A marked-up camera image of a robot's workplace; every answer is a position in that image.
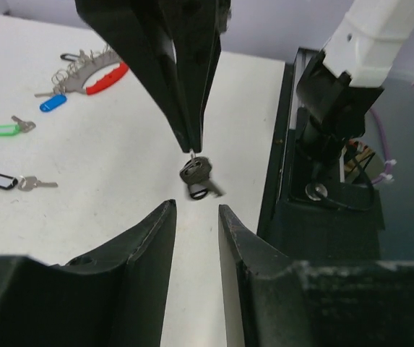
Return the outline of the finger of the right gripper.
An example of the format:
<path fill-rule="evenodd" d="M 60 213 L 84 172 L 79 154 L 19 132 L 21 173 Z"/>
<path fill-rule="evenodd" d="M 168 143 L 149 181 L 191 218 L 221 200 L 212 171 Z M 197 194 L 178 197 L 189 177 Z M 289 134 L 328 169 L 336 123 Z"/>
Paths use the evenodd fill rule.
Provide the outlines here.
<path fill-rule="evenodd" d="M 176 54 L 172 130 L 183 151 L 201 151 L 204 112 L 228 29 L 230 1 L 164 1 L 163 17 Z"/>
<path fill-rule="evenodd" d="M 182 151 L 192 145 L 175 96 L 175 64 L 157 1 L 76 1 L 79 17 L 129 66 L 165 115 Z"/>

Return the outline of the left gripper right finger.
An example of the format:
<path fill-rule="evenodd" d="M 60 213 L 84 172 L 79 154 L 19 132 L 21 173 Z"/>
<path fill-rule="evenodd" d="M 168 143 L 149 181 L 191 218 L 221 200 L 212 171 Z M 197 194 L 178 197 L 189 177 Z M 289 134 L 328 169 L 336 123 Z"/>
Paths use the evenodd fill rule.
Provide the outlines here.
<path fill-rule="evenodd" d="M 228 346 L 414 346 L 413 261 L 293 260 L 227 205 L 218 242 Z"/>

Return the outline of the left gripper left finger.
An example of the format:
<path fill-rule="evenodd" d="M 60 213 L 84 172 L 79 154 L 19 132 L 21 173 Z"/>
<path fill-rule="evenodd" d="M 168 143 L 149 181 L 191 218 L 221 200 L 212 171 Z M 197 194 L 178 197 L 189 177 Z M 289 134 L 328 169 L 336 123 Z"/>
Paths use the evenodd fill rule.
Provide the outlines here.
<path fill-rule="evenodd" d="M 159 346 L 175 233 L 167 200 L 65 265 L 0 255 L 0 346 Z"/>

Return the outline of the keys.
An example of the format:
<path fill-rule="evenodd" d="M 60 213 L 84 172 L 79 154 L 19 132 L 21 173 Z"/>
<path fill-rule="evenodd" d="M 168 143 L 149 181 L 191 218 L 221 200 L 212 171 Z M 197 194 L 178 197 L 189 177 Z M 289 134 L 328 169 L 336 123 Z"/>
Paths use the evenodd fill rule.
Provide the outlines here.
<path fill-rule="evenodd" d="M 208 194 L 222 197 L 225 192 L 210 178 L 212 164 L 205 156 L 197 156 L 190 151 L 190 159 L 180 170 L 179 176 L 186 185 L 188 197 L 191 200 L 202 200 Z"/>

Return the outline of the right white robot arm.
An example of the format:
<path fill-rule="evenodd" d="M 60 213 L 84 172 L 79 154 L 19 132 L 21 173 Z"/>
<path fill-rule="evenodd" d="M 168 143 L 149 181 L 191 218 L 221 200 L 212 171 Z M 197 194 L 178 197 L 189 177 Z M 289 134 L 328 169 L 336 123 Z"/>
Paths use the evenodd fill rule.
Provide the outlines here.
<path fill-rule="evenodd" d="M 77 1 L 79 17 L 129 65 L 185 153 L 202 150 L 204 113 L 231 16 L 229 1 Z M 285 71 L 284 146 L 269 162 L 258 234 L 298 260 L 374 260 L 384 228 L 379 195 L 353 141 L 402 44 L 414 1 L 354 1 L 309 62 Z"/>

